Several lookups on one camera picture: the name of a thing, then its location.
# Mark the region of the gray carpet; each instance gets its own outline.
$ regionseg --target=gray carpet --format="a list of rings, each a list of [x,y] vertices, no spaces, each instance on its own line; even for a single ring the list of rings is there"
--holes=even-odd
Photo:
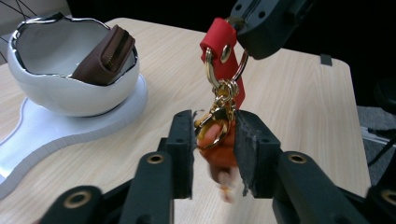
[[[361,127],[378,130],[396,129],[396,116],[387,113],[380,107],[358,106],[358,116]],[[383,148],[384,143],[380,143],[381,141],[369,140],[365,137],[364,132],[362,132],[362,137],[366,158],[369,162]],[[378,182],[387,169],[394,151],[395,147],[392,147],[376,163],[369,167],[372,185]]]

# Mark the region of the wooden table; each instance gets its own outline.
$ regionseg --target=wooden table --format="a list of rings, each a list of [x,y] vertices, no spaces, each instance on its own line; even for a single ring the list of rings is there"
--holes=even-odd
[[[94,185],[103,192],[134,177],[139,159],[167,137],[173,116],[183,110],[207,111],[213,103],[199,43],[205,33],[144,21],[115,19],[136,39],[141,74],[148,83],[148,105],[126,128],[88,143],[65,147],[34,166],[0,201],[0,223],[31,223],[63,192]],[[242,55],[240,46],[237,57]],[[14,129],[25,97],[0,66],[0,139]],[[335,185],[365,196],[370,179],[349,67],[318,55],[281,49],[249,59],[243,74],[247,98],[241,109],[256,113],[281,141],[282,149],[312,157]],[[276,223],[271,200],[242,197],[225,203],[197,150],[192,200],[176,200],[176,223]]]

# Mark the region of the ceramic bowl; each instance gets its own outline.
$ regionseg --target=ceramic bowl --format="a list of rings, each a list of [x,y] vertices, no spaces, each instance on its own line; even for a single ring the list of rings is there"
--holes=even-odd
[[[136,48],[110,85],[95,86],[70,76],[109,30],[97,20],[61,13],[23,21],[8,44],[9,69],[26,96],[52,112],[73,117],[106,113],[134,89],[139,76]]]

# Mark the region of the orange keychain charm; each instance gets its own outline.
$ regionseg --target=orange keychain charm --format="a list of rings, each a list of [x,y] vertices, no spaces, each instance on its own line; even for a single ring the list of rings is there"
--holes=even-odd
[[[245,51],[238,64],[233,47],[236,31],[224,19],[216,18],[200,47],[206,76],[213,86],[215,102],[210,111],[194,122],[197,146],[209,163],[212,178],[220,184],[226,202],[231,202],[230,190],[238,165],[233,154],[235,120],[234,111],[245,99],[240,77],[248,60]]]

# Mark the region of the red keychain strap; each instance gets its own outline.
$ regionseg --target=red keychain strap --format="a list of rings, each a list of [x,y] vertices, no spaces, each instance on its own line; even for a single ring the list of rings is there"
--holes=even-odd
[[[203,51],[201,59],[205,62],[206,49],[210,48],[213,55],[213,70],[217,80],[232,79],[236,74],[239,64],[235,57],[233,47],[237,42],[236,31],[226,20],[215,18],[206,36],[202,40],[200,47]],[[230,47],[230,56],[226,62],[221,61],[221,54],[226,46]],[[238,109],[245,99],[245,88],[242,78],[236,81],[239,94],[235,97],[236,108]]]

